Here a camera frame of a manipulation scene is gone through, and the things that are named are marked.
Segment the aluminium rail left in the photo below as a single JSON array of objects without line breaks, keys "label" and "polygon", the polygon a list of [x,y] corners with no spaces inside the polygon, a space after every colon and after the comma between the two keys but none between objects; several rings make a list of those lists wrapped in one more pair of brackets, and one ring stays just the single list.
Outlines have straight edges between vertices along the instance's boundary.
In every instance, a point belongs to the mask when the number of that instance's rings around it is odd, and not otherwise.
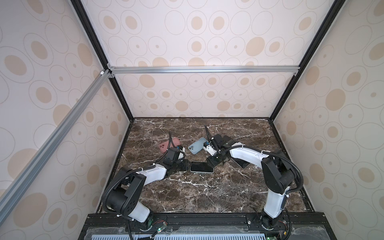
[{"label": "aluminium rail left", "polygon": [[53,131],[50,137],[33,156],[31,161],[24,167],[22,172],[7,189],[1,198],[1,225],[4,224],[12,210],[16,207],[22,196],[51,158],[54,151],[68,134],[69,130],[74,126],[100,87],[109,79],[111,72],[111,70],[105,69],[103,70],[103,73],[94,80],[87,91],[76,102],[74,107],[70,109],[63,121],[55,131]]}]

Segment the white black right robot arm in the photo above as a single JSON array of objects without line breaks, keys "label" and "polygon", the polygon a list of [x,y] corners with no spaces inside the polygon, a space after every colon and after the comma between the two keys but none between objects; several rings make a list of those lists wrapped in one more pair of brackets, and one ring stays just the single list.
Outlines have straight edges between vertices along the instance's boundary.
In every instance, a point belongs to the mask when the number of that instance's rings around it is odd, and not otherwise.
[{"label": "white black right robot arm", "polygon": [[268,188],[262,216],[268,220],[277,219],[283,212],[289,195],[303,188],[302,172],[284,154],[259,150],[221,135],[215,135],[205,142],[203,149],[211,155],[210,161],[213,164],[228,158],[241,160],[262,169]]}]

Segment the black corner frame post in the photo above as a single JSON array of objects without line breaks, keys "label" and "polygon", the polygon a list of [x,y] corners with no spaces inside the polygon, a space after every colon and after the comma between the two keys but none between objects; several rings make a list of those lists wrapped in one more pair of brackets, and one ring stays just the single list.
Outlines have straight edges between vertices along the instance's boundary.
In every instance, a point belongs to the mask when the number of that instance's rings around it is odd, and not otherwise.
[{"label": "black corner frame post", "polygon": [[[109,61],[105,55],[105,52],[102,48],[102,45],[101,45],[101,42],[99,41],[99,38],[97,37],[96,35],[96,32],[92,26],[92,23],[86,13],[86,10],[85,10],[85,7],[82,3],[82,1],[79,1],[79,0],[71,0],[71,5],[74,7],[74,10],[76,12],[76,15],[78,16],[85,32],[86,32],[86,35],[88,37],[88,40],[90,41],[96,55],[97,55],[97,58],[99,60],[99,62],[101,63],[102,67],[104,70],[111,70],[111,68],[109,67]],[[116,79],[116,77],[114,77],[112,75],[112,77],[109,78],[110,80],[110,83],[123,107],[123,110],[125,111],[125,114],[126,116],[128,117],[129,121],[132,122],[135,118],[133,117],[133,114],[127,104],[127,101],[123,95],[123,91]]]},{"label": "black corner frame post", "polygon": [[332,24],[334,23],[335,19],[337,18],[338,14],[340,13],[345,3],[346,3],[345,0],[336,0],[331,5],[330,10],[326,14],[324,20],[322,21],[319,27],[319,30],[316,32],[314,39],[312,40],[311,44],[309,45],[309,48],[307,49],[303,59],[299,64],[300,68],[298,72],[294,74],[291,80],[289,81],[289,84],[286,87],[285,91],[283,92],[283,95],[281,96],[280,100],[278,101],[277,106],[275,107],[274,111],[269,117],[270,122],[273,122],[277,118],[279,112],[283,108],[285,102],[287,101],[291,92],[295,88],[298,80],[300,79],[301,75],[304,73],[304,70],[310,63],[315,52],[318,50],[318,47],[320,46],[321,42],[324,40],[326,34],[330,30]]}]

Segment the black corner frame post left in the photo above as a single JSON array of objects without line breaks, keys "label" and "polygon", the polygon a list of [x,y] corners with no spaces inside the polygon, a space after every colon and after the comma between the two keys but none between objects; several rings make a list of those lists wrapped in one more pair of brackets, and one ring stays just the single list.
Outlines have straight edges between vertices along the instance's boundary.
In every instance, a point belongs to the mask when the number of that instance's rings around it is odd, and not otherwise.
[{"label": "black corner frame post left", "polygon": [[[90,41],[96,55],[97,55],[97,58],[99,60],[99,62],[101,63],[102,67],[104,70],[111,70],[111,68],[109,67],[109,61],[105,55],[105,52],[102,48],[102,45],[101,45],[101,42],[99,41],[99,38],[97,37],[96,35],[96,32],[92,26],[92,23],[86,13],[86,10],[85,10],[85,7],[82,3],[82,1],[79,1],[79,0],[71,0],[71,5],[74,7],[74,10],[76,12],[76,15],[78,16],[85,32],[86,32],[86,35],[88,37],[88,40]],[[127,104],[127,101],[123,95],[123,91],[116,79],[116,77],[114,77],[112,75],[112,77],[109,78],[110,80],[110,83],[123,107],[123,110],[125,111],[125,114],[126,116],[128,117],[129,121],[132,122],[135,118],[133,117],[133,114]]]}]

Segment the aluminium rail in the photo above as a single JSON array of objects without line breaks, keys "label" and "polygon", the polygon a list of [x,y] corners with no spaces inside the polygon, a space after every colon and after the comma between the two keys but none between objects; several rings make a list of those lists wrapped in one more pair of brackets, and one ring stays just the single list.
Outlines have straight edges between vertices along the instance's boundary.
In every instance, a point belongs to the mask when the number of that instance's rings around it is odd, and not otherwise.
[{"label": "aluminium rail", "polygon": [[297,73],[299,66],[111,67],[113,74]]},{"label": "aluminium rail", "polygon": [[24,167],[22,172],[7,189],[1,198],[1,225],[4,224],[12,210],[16,207],[22,196],[51,158],[54,151],[68,134],[69,130],[74,126],[100,87],[109,79],[111,72],[111,70],[105,69],[103,70],[103,73],[94,80],[87,91],[76,102],[74,107],[70,109],[63,121],[55,131],[53,131],[50,137],[33,156],[31,161]]}]

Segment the aluminium rail back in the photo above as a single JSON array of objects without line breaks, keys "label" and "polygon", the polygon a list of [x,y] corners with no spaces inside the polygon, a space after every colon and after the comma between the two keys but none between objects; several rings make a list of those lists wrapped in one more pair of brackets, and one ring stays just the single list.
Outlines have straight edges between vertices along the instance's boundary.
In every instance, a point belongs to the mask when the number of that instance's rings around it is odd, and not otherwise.
[{"label": "aluminium rail back", "polygon": [[113,74],[297,73],[299,66],[111,67]]}]

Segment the pink phone case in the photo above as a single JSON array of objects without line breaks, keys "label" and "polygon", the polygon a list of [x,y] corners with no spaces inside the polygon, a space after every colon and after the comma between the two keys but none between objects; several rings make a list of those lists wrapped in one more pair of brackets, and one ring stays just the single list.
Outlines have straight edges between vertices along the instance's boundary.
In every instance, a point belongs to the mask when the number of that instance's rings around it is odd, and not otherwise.
[{"label": "pink phone case", "polygon": [[181,141],[178,138],[172,138],[172,142],[171,143],[170,143],[169,140],[167,140],[167,141],[165,141],[163,143],[158,144],[158,147],[159,147],[161,153],[164,154],[169,147],[173,147],[173,146],[176,147],[176,146],[179,146],[179,145],[181,145]]}]

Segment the black phone white edge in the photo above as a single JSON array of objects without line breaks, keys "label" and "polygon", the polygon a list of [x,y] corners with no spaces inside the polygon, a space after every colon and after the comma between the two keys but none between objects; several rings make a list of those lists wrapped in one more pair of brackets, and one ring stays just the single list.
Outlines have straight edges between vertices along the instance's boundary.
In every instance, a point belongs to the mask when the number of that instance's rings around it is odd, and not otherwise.
[{"label": "black phone white edge", "polygon": [[245,169],[250,164],[249,162],[237,158],[233,158],[233,161],[235,161],[243,169]]}]

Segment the black corner frame post right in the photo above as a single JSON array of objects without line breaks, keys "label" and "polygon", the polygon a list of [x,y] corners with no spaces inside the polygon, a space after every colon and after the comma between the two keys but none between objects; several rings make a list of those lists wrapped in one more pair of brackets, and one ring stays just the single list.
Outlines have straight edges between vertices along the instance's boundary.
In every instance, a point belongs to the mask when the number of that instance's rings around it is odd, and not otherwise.
[{"label": "black corner frame post right", "polygon": [[318,50],[318,47],[320,46],[321,42],[324,40],[326,34],[330,30],[332,24],[334,23],[335,19],[337,18],[338,14],[340,13],[345,3],[346,3],[345,0],[336,0],[331,5],[330,10],[326,14],[324,20],[322,21],[319,27],[319,30],[316,32],[314,39],[312,40],[311,44],[309,45],[309,48],[307,49],[303,59],[299,64],[300,68],[298,72],[294,74],[291,80],[289,81],[289,84],[286,87],[285,91],[283,92],[283,95],[281,96],[280,100],[278,101],[277,106],[275,107],[274,111],[269,117],[270,122],[273,122],[277,118],[279,112],[283,108],[285,102],[287,101],[291,92],[295,88],[298,80],[300,79],[301,75],[304,73],[304,70],[310,63],[315,52]]}]

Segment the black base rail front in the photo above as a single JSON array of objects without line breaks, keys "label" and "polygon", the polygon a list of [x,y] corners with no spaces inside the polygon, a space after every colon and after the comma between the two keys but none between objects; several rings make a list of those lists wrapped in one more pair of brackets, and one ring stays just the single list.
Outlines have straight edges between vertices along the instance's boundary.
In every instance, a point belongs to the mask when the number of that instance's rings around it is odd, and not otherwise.
[{"label": "black base rail front", "polygon": [[155,214],[144,227],[111,214],[90,214],[80,240],[334,240],[324,213],[283,214],[266,230],[256,213]]}]

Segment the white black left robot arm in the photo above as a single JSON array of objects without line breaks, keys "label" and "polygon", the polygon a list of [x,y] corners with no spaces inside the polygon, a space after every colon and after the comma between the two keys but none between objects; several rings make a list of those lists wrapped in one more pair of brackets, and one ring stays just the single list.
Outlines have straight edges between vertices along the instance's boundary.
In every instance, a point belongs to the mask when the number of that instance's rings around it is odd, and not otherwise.
[{"label": "white black left robot arm", "polygon": [[174,173],[184,172],[187,168],[185,148],[181,145],[170,147],[151,166],[137,169],[124,166],[103,193],[103,210],[130,221],[148,223],[152,220],[152,211],[139,201],[144,186],[164,180]]}]

